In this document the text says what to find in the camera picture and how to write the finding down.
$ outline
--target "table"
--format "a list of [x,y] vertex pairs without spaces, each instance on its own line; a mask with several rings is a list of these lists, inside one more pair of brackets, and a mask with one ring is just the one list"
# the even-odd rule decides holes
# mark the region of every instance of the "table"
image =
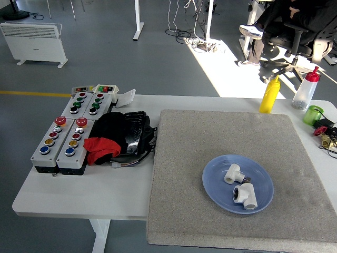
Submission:
[[[156,127],[162,109],[258,112],[260,104],[261,99],[136,95],[131,104],[113,111],[145,111],[151,126]],[[337,109],[332,103],[312,104],[323,108],[328,119],[337,121]],[[305,112],[292,108],[291,100],[276,100],[272,113],[291,118],[337,210],[337,163],[318,149],[320,138],[314,137],[313,128],[302,122]],[[13,210],[19,216],[89,219],[96,232],[93,252],[103,252],[111,219],[146,220],[153,158],[151,153],[134,168],[88,166],[83,176],[59,174],[53,178],[32,168],[13,202]]]

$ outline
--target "white squeeze bottle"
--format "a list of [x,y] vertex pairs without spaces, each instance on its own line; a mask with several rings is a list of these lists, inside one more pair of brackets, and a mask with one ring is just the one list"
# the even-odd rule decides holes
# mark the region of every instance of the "white squeeze bottle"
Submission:
[[292,106],[294,108],[305,110],[309,107],[317,82],[320,80],[320,76],[316,73],[317,70],[318,67],[315,67],[314,71],[308,73],[302,81],[292,101]]

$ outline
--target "pvc tee fitting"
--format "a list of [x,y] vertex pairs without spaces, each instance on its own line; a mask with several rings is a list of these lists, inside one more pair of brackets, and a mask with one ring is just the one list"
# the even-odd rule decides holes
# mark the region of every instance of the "pvc tee fitting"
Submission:
[[233,163],[230,168],[228,169],[224,180],[226,183],[232,184],[235,181],[242,183],[242,181],[245,182],[250,182],[250,178],[245,178],[244,174],[240,172],[240,166]]
[[251,183],[236,186],[233,191],[233,200],[235,203],[242,203],[246,210],[254,210],[257,207],[254,186]]

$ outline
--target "yellow squeeze bottle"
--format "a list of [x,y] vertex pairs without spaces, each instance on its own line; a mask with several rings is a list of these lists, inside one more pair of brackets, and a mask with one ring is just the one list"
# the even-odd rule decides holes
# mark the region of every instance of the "yellow squeeze bottle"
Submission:
[[272,79],[267,85],[259,112],[270,113],[272,111],[280,87],[281,83],[279,81],[279,76],[277,75],[276,78]]

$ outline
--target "connector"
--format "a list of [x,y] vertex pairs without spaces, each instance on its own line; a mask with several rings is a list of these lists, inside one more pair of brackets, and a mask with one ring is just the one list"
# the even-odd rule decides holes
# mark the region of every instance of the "connector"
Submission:
[[320,119],[320,120],[316,120],[313,127],[314,128],[319,128],[321,126],[327,127],[328,129],[332,128],[334,125],[334,123],[331,120],[328,120],[326,118],[324,119]]

